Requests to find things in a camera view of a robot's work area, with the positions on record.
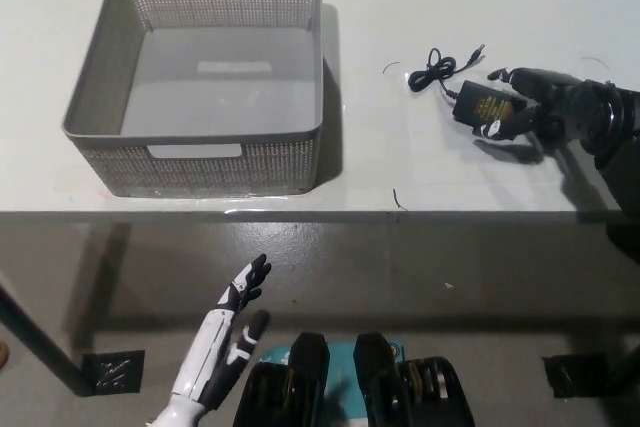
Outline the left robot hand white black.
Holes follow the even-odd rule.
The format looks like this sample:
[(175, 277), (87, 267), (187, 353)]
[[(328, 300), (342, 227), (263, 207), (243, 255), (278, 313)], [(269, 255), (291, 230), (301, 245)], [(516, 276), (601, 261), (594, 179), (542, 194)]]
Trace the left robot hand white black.
[(205, 315), (182, 362), (171, 394), (197, 400), (227, 347), (236, 317), (262, 294), (261, 285), (270, 271), (267, 256), (260, 254), (228, 284), (216, 305)]

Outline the right robot hand black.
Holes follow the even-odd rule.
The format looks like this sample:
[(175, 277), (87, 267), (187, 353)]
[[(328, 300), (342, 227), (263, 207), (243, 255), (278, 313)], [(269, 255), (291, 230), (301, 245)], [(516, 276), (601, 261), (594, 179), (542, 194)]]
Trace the right robot hand black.
[(476, 126), (473, 133), (487, 140), (513, 140), (557, 123), (566, 137), (595, 154), (613, 145), (629, 120), (620, 91), (611, 82), (525, 67), (498, 69), (488, 78), (508, 84), (534, 105), (510, 118)]

